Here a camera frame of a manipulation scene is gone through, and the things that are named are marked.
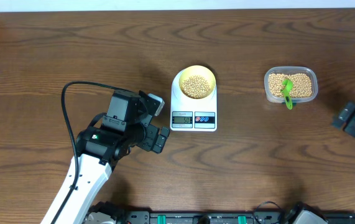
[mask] white backdrop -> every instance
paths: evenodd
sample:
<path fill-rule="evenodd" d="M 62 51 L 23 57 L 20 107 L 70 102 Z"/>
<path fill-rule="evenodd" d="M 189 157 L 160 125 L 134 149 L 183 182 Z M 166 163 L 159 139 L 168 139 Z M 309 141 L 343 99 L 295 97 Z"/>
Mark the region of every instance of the white backdrop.
<path fill-rule="evenodd" d="M 355 7 L 355 0 L 0 0 L 0 12 Z"/>

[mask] yellow bowl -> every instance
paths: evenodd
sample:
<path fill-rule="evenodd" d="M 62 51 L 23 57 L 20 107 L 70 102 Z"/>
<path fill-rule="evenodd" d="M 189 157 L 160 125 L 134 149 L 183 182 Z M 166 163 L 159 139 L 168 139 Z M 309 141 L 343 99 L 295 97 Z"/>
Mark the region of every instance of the yellow bowl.
<path fill-rule="evenodd" d="M 205 80 L 208 82 L 210 89 L 207 92 L 206 96 L 204 96 L 203 98 L 209 96 L 210 93 L 212 93 L 212 91 L 214 90 L 214 87 L 216 86 L 216 79 L 215 79 L 211 70 L 209 70 L 208 68 L 201 66 L 201 65 L 193 65 L 193 66 L 190 66 L 190 67 L 184 69 L 184 71 L 182 72 L 182 74 L 180 76 L 180 79 L 178 80 L 178 85 L 180 86 L 181 91 L 184 93 L 183 82 L 185 80 L 188 80 L 190 77 L 192 77 L 194 75 L 199 75 L 199 76 L 205 78 Z"/>

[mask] bowl of soybeans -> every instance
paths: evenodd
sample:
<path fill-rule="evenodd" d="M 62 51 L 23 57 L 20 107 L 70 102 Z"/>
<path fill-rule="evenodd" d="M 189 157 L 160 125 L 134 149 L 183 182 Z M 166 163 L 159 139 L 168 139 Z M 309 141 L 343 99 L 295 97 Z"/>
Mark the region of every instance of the bowl of soybeans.
<path fill-rule="evenodd" d="M 271 68 L 264 76 L 264 89 L 267 99 L 273 103 L 285 102 L 281 90 L 285 79 L 293 82 L 289 95 L 292 103 L 314 100 L 318 93 L 315 73 L 306 67 L 283 66 Z"/>
<path fill-rule="evenodd" d="M 182 71 L 178 85 L 184 95 L 199 100 L 211 96 L 216 79 L 208 68 L 194 65 Z"/>

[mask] plastic scoop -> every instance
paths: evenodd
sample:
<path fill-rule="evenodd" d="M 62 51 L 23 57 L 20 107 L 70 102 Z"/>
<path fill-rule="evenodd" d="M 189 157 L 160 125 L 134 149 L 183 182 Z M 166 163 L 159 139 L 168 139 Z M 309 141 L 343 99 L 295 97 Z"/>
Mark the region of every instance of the plastic scoop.
<path fill-rule="evenodd" d="M 293 103 L 292 103 L 292 99 L 290 98 L 289 92 L 293 88 L 293 82 L 290 81 L 289 79 L 285 79 L 282 82 L 282 85 L 284 85 L 285 88 L 281 90 L 281 93 L 284 94 L 285 104 L 287 105 L 287 108 L 291 110 L 293 108 Z"/>

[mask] clear plastic container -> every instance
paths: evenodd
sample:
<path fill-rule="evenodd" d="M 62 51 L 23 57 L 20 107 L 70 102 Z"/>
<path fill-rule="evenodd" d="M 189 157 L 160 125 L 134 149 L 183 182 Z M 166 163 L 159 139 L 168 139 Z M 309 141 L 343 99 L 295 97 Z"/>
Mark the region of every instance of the clear plastic container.
<path fill-rule="evenodd" d="M 318 93 L 318 84 L 316 81 L 316 76 L 315 73 L 306 67 L 294 67 L 294 66 L 281 66 L 281 67 L 274 67 L 271 68 L 264 76 L 264 89 L 265 89 L 265 94 L 267 95 L 267 99 L 270 102 L 273 103 L 283 103 L 285 102 L 285 99 L 282 97 L 274 96 L 269 88 L 269 76 L 270 74 L 273 73 L 283 73 L 286 75 L 294 75 L 296 73 L 304 73 L 308 77 L 310 77 L 311 80 L 311 91 L 313 94 L 310 97 L 304 97 L 304 98 L 293 98 L 292 97 L 292 103 L 304 103 L 304 102 L 309 102 L 311 100 L 314 100 Z"/>

